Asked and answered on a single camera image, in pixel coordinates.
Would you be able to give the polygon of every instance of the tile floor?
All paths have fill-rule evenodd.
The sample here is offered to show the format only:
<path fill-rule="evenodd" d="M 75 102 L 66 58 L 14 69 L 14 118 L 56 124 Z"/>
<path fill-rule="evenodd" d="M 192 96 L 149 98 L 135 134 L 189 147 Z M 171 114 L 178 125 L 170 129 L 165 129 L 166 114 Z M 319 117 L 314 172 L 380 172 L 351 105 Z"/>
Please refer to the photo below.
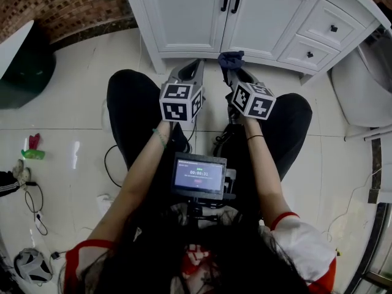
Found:
<path fill-rule="evenodd" d="M 57 66 L 44 92 L 19 110 L 0 110 L 0 170 L 10 170 L 20 150 L 26 149 L 29 135 L 40 133 L 43 161 L 26 160 L 33 178 L 43 190 L 45 204 L 42 222 L 49 234 L 41 236 L 25 204 L 24 193 L 0 198 L 0 233 L 6 253 L 13 260 L 25 247 L 35 246 L 46 256 L 65 251 L 84 240 L 100 219 L 96 197 L 119 189 L 111 183 L 104 167 L 104 154 L 115 144 L 102 130 L 102 102 L 110 76 L 120 69 L 137 69 L 158 86 L 182 60 L 168 62 L 166 75 L 157 75 L 146 49 L 140 55 L 138 29 L 95 37 L 56 52 Z M 311 89 L 300 86 L 291 71 L 255 64 L 246 67 L 280 96 L 297 92 L 313 109 L 313 119 L 299 157 L 283 181 L 289 205 L 321 232 L 328 230 L 338 215 L 347 215 L 330 228 L 331 239 L 342 256 L 338 258 L 335 289 L 343 292 L 351 280 L 372 228 L 375 206 L 368 205 L 371 173 L 371 145 L 362 141 L 345 142 L 348 129 L 327 75 Z M 205 67 L 207 102 L 200 113 L 197 131 L 191 140 L 194 153 L 211 154 L 212 142 L 227 123 L 225 95 L 216 61 Z M 189 136 L 193 126 L 183 126 Z M 108 167 L 121 182 L 126 168 L 117 149 L 108 156 Z M 29 189 L 38 204 L 37 188 Z M 53 262 L 56 273 L 64 259 Z M 26 293 L 57 293 L 56 278 L 42 287 L 20 281 Z"/>

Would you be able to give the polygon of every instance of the black pants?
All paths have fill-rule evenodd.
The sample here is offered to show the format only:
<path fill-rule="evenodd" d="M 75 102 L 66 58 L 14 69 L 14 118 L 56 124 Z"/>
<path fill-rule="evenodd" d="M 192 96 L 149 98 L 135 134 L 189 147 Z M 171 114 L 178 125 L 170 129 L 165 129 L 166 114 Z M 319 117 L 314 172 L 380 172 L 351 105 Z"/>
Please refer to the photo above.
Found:
<path fill-rule="evenodd" d="M 133 70 L 121 70 L 109 80 L 107 104 L 111 128 L 128 168 L 153 134 L 152 129 L 162 119 L 159 93 L 152 80 Z M 311 118 L 312 110 L 306 99 L 297 94 L 287 94 L 277 98 L 268 120 L 260 122 L 281 179 L 301 150 Z M 228 168 L 237 171 L 235 192 L 238 199 L 235 205 L 247 209 L 251 204 L 256 210 L 258 200 L 244 128 L 236 126 L 233 130 L 233 138 L 222 148 L 222 157 L 228 159 Z M 185 147 L 186 137 L 181 126 L 177 125 L 153 179 L 148 205 L 161 209 L 171 202 L 169 193 L 174 155 Z"/>
<path fill-rule="evenodd" d="M 18 180 L 13 177 L 12 172 L 0 171 L 0 197 L 16 192 L 18 189 Z"/>

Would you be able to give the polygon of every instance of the long black hair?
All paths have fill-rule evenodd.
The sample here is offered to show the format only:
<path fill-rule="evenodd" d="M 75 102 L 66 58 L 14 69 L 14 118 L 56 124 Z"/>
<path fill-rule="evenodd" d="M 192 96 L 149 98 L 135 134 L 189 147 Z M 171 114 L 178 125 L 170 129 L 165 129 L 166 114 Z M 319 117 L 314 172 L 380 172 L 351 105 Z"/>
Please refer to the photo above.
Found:
<path fill-rule="evenodd" d="M 116 248 L 82 273 L 72 293 L 170 293 L 175 276 L 189 293 L 181 262 L 190 243 L 214 254 L 219 277 L 205 281 L 214 293 L 309 293 L 279 245 L 260 234 L 257 219 L 237 215 L 231 225 L 194 229 L 172 212 L 149 218 L 136 240 L 140 221 L 128 221 Z"/>

